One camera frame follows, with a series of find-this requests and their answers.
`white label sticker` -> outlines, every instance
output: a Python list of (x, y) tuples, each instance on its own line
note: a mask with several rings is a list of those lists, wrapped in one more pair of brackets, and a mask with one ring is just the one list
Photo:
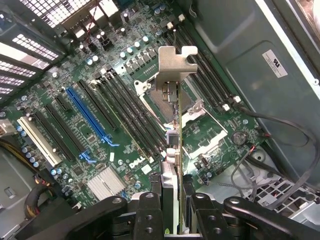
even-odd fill
[(278, 79), (288, 75), (287, 71), (271, 49), (262, 54), (262, 56)]

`motherboard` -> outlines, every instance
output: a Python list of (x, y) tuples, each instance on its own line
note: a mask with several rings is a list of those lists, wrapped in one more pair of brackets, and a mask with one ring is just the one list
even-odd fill
[(155, 85), (161, 46), (198, 48), (189, 58), (198, 72), (183, 81), (180, 103), (183, 172), (196, 189), (263, 141), (257, 122), (232, 107), (241, 96), (191, 16), (172, 2), (129, 4), (118, 24), (71, 42), (71, 54), (3, 110), (30, 163), (85, 208), (149, 191), (166, 160), (174, 113)]

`green circuit board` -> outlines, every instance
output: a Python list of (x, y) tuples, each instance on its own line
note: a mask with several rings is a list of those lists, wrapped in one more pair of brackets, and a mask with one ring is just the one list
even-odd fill
[[(24, 115), (22, 111), (17, 110), (17, 106), (37, 109), (43, 113), (51, 126), (63, 139), (64, 143), (67, 146), (72, 146), (72, 143), (69, 142), (68, 136), (60, 130), (55, 120), (52, 119), (44, 109), (45, 105), (52, 103), (53, 107), (63, 118), (66, 125), (75, 134), (76, 138), (81, 142), (85, 149), (88, 150), (90, 157), (97, 161), (96, 163), (88, 163), (83, 159), (69, 161), (61, 152), (58, 152), (58, 155), (63, 160), (58, 167), (62, 169), (64, 174), (68, 174), (68, 178), (63, 179), (62, 177), (59, 177), (57, 181), (61, 186), (70, 186), (73, 191), (73, 196), (81, 202), (84, 207), (89, 207), (98, 202), (97, 197), (88, 188), (87, 182), (98, 175), (106, 167), (112, 167), (118, 176), (126, 183), (126, 188), (120, 193), (120, 195), (127, 199), (130, 199), (134, 193), (148, 191), (150, 188), (149, 174), (160, 171), (159, 161), (155, 160), (150, 162), (149, 159), (142, 154), (141, 149), (128, 135), (121, 122), (119, 122), (116, 116), (117, 113), (114, 114), (114, 112), (109, 111), (109, 115), (118, 126), (118, 129), (113, 131), (106, 122), (106, 119), (99, 114), (95, 106), (92, 105), (86, 95), (76, 84), (79, 80), (83, 80), (89, 84), (94, 79), (94, 75), (99, 72), (101, 68), (105, 65), (110, 65), (120, 75), (122, 81), (134, 90), (134, 82), (136, 80), (139, 80), (140, 82), (147, 81), (158, 71), (158, 55), (156, 55), (156, 58), (151, 59), (150, 62), (146, 62), (143, 68), (134, 70), (132, 75), (128, 74), (126, 67), (124, 67), (124, 64), (132, 66), (133, 63), (136, 63), (137, 58), (135, 57), (138, 53), (145, 52), (145, 54), (147, 54), (147, 48), (155, 49), (159, 46), (165, 46), (166, 41), (164, 38), (162, 36), (157, 36), (157, 32), (161, 31), (161, 23), (168, 22), (172, 15), (178, 16), (182, 13), (177, 5), (167, 4), (165, 12), (159, 16), (155, 16), (154, 7), (157, 5), (158, 1), (150, 2), (152, 3), (135, 3), (124, 10), (124, 12), (128, 13), (130, 17), (129, 22), (123, 23), (126, 29), (126, 35), (121, 35), (119, 30), (113, 30), (111, 28), (105, 29), (106, 35), (113, 43), (113, 46), (108, 49), (108, 51), (98, 48), (95, 53), (83, 53), (75, 47), (74, 53), (67, 56), (59, 67), (50, 69), (37, 84), (33, 85), (22, 94), (27, 96), (27, 100), (22, 101), (19, 97), (17, 100), (13, 101), (10, 106), (5, 108), (8, 119), (15, 127), (19, 125), (17, 123), (17, 119)], [(136, 6), (138, 9), (137, 12), (132, 11), (133, 6)], [(207, 59), (220, 75), (225, 85), (232, 93), (239, 95), (232, 82), (219, 66), (219, 63), (214, 59), (205, 43), (193, 28), (192, 24), (187, 19), (184, 24), (192, 33), (192, 36), (197, 43), (197, 47), (205, 53)], [(136, 41), (142, 42), (143, 36), (148, 36), (149, 42), (141, 43), (141, 49), (139, 51), (134, 50), (134, 54), (132, 56), (128, 56), (126, 60), (121, 59), (120, 52), (125, 52), (127, 48), (133, 46)], [(89, 66), (87, 64), (87, 60), (92, 58), (93, 55), (98, 56), (99, 62)], [(58, 73), (58, 78), (52, 77), (53, 72)], [(64, 91), (64, 89), (69, 87), (73, 87), (90, 112), (96, 117), (99, 124), (104, 128), (105, 132), (112, 136), (112, 141), (119, 144), (119, 146), (111, 147), (106, 143), (102, 143)], [(259, 133), (255, 130), (258, 124), (253, 118), (243, 115), (232, 108), (227, 112), (216, 111), (207, 103), (206, 98), (199, 91), (199, 86), (192, 82), (191, 79), (188, 79), (188, 83), (184, 82), (182, 87), (193, 104), (200, 99), (203, 100), (205, 109), (228, 132), (227, 136), (219, 141), (215, 150), (206, 156), (208, 166), (204, 166), (199, 157), (191, 159), (188, 153), (194, 152), (200, 146), (208, 145), (210, 140), (222, 131), (221, 126), (217, 124), (209, 114), (204, 114), (194, 121), (189, 121), (183, 128), (183, 146), (186, 150), (183, 155), (183, 171), (185, 174), (193, 175), (195, 188), (198, 189), (204, 184), (204, 181), (202, 180), (203, 176), (210, 176), (208, 178), (208, 180), (210, 180), (210, 178), (213, 178), (215, 175), (218, 175), (235, 163), (236, 160), (244, 156), (248, 151), (249, 147), (247, 145), (238, 146), (232, 142), (231, 134), (233, 132), (245, 132), (247, 134), (248, 141), (254, 145), (259, 145), (262, 139), (259, 137)], [(72, 106), (72, 111), (65, 112), (61, 109), (54, 100), (57, 95), (61, 95)], [(101, 95), (97, 94), (96, 97), (104, 106), (108, 104)], [(164, 121), (158, 107), (150, 100), (147, 94), (144, 96), (144, 99), (158, 118)], [(55, 147), (55, 142), (50, 138), (46, 130), (43, 129), (43, 127), (36, 121), (34, 124), (50, 145)], [(39, 150), (33, 145), (32, 141), (28, 137), (22, 137), (19, 134), (16, 134), (14, 137), (19, 141), (21, 147), (31, 146), (37, 155), (41, 155)], [(71, 148), (70, 150), (75, 155), (79, 154), (76, 149)], [(129, 166), (130, 163), (141, 158), (145, 159), (134, 168)], [(195, 167), (195, 163), (199, 163), (201, 168), (197, 169)], [(147, 174), (142, 171), (142, 168), (146, 165), (149, 165), (151, 168)], [(129, 175), (133, 181), (128, 180), (127, 176)], [(140, 182), (141, 187), (139, 189), (135, 187), (135, 182)]]

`silver heatsink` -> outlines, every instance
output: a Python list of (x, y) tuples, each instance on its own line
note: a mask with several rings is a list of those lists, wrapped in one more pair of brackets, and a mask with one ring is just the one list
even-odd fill
[(87, 185), (100, 201), (126, 188), (126, 184), (110, 166), (88, 181)]

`black ram slot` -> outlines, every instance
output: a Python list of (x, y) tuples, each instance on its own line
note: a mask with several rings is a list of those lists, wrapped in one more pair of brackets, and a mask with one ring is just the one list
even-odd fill
[[(167, 38), (166, 40), (169, 45), (173, 45), (173, 42), (169, 38)], [(177, 47), (177, 49), (181, 49), (182, 45), (180, 44), (180, 42), (177, 43), (176, 41), (175, 47)], [(212, 107), (218, 107), (218, 103), (220, 102), (220, 100), (212, 91), (210, 91), (210, 88), (207, 86), (202, 72), (198, 71), (195, 74), (190, 74), (190, 77), (194, 81), (194, 83), (196, 83), (197, 87), (200, 89), (204, 97), (206, 97), (209, 104)]]
[[(179, 42), (181, 46), (189, 45), (188, 42), (181, 37), (181, 35), (178, 35), (176, 37), (176, 41)], [(190, 56), (190, 59), (193, 60), (193, 63), (198, 64), (198, 73), (202, 75), (202, 78), (204, 80), (206, 79), (206, 87), (209, 88), (211, 92), (215, 93), (216, 97), (219, 99), (218, 103), (222, 104), (226, 96), (224, 96), (224, 94), (219, 91), (216, 82), (212, 78), (210, 78), (208, 69), (203, 66), (203, 63), (202, 61), (200, 61), (198, 56)]]
[[(124, 100), (126, 106), (130, 109), (130, 111), (132, 112), (133, 115), (135, 115), (135, 119), (137, 120), (137, 122), (141, 125), (141, 126), (147, 126), (148, 122), (146, 121), (145, 118), (142, 117), (142, 112), (139, 112), (137, 110), (137, 106), (134, 104), (135, 102), (132, 101), (132, 99), (130, 99), (128, 96), (128, 94), (124, 93), (123, 89), (119, 89), (119, 86), (117, 85), (117, 83), (115, 82), (115, 79), (112, 78), (109, 83), (111, 83), (111, 85), (113, 86), (113, 89), (116, 90), (117, 94), (120, 95), (122, 97), (122, 99)], [(150, 141), (153, 142), (153, 144), (155, 146), (163, 146), (161, 140), (155, 136), (155, 134), (151, 131), (151, 129), (149, 127), (145, 127), (144, 128), (147, 132), (147, 134), (149, 134), (149, 139)]]
[(106, 88), (112, 93), (113, 92), (113, 98), (118, 102), (118, 105), (122, 108), (122, 111), (126, 114), (127, 118), (131, 120), (134, 127), (139, 131), (141, 136), (144, 138), (144, 141), (146, 141), (147, 145), (154, 151), (154, 153), (160, 153), (157, 143), (154, 141), (151, 141), (152, 138), (147, 137), (148, 133), (145, 131), (146, 127), (143, 122), (140, 121), (139, 117), (135, 115), (135, 113), (132, 110), (132, 106), (130, 106), (130, 103), (128, 103), (125, 99), (123, 99), (123, 96), (119, 94), (118, 88), (114, 87), (109, 84), (113, 79), (111, 76), (107, 76), (107, 81), (103, 80), (102, 83), (106, 86)]
[(119, 97), (111, 91), (109, 85), (106, 82), (102, 82), (102, 85), (104, 87), (100, 87), (99, 89), (102, 90), (105, 98), (112, 103), (113, 107), (120, 114), (122, 120), (126, 123), (128, 128), (131, 128), (130, 134), (134, 136), (134, 139), (137, 141), (137, 143), (140, 146), (143, 146), (143, 148), (147, 150), (149, 155), (152, 156), (155, 153), (154, 147), (150, 145), (149, 141), (144, 137), (144, 134), (141, 133), (140, 127), (136, 125), (132, 117), (130, 115), (128, 116), (128, 111), (122, 106), (122, 103), (119, 101)]
[(162, 142), (162, 145), (165, 146), (167, 144), (163, 132), (159, 129), (159, 126), (152, 120), (147, 114), (147, 111), (145, 109), (145, 106), (142, 104), (140, 99), (137, 97), (136, 94), (132, 93), (132, 90), (128, 88), (125, 83), (122, 81), (120, 76), (114, 71), (113, 69), (110, 71), (112, 72), (112, 75), (116, 79), (116, 82), (121, 85), (122, 89), (126, 92), (126, 95), (130, 98), (130, 100), (133, 102), (133, 104), (138, 109), (138, 113), (142, 115), (142, 117), (145, 119), (145, 121), (148, 122), (150, 126), (152, 126), (152, 129), (155, 130), (158, 139)]
[(54, 140), (55, 144), (58, 146), (58, 149), (61, 150), (63, 155), (68, 160), (74, 161), (77, 157), (70, 151), (67, 145), (64, 144), (64, 140), (56, 133), (55, 129), (51, 126), (51, 124), (44, 117), (44, 115), (41, 112), (37, 111), (34, 113), (34, 117), (38, 120), (38, 122), (42, 125), (45, 131)]
[[(194, 39), (192, 38), (192, 35), (190, 34), (190, 32), (188, 31), (188, 29), (186, 27), (184, 27), (183, 25), (180, 26), (180, 29), (188, 36), (188, 38), (191, 41), (191, 44), (196, 46), (196, 42), (194, 41)], [(212, 64), (208, 61), (208, 59), (206, 58), (205, 54), (201, 51), (201, 49), (199, 50), (199, 55), (200, 57), (203, 59), (203, 61), (207, 64), (207, 66), (209, 67), (209, 69), (212, 71), (212, 73), (214, 73), (215, 78), (217, 79), (217, 81), (219, 82), (220, 86), (224, 89), (224, 91), (227, 93), (227, 95), (229, 97), (232, 97), (233, 94), (232, 92), (229, 90), (229, 88), (226, 86), (226, 84), (224, 83), (224, 81), (222, 81), (221, 77), (219, 76), (219, 74), (215, 71), (215, 69), (213, 68)]]
[(116, 130), (117, 125), (115, 124), (114, 120), (110, 117), (110, 114), (107, 112), (107, 110), (101, 105), (101, 103), (95, 97), (94, 92), (87, 86), (87, 84), (83, 80), (78, 81), (77, 84), (81, 88), (81, 90), (84, 91), (85, 95), (90, 99), (91, 103), (99, 111), (99, 113), (102, 116), (104, 116), (108, 124), (112, 127), (112, 130)]
[(56, 96), (54, 99), (63, 111), (68, 112), (72, 109), (71, 105), (61, 95)]
[(62, 117), (59, 115), (59, 113), (56, 111), (54, 106), (52, 106), (52, 104), (48, 104), (48, 105), (45, 105), (44, 108), (48, 111), (48, 113), (56, 121), (56, 123), (61, 127), (61, 129), (64, 131), (64, 133), (71, 139), (74, 146), (77, 148), (78, 152), (83, 153), (86, 150), (85, 147), (81, 144), (81, 142), (78, 140), (78, 138), (74, 135), (74, 133), (71, 131), (71, 129), (67, 126), (67, 124), (62, 119)]

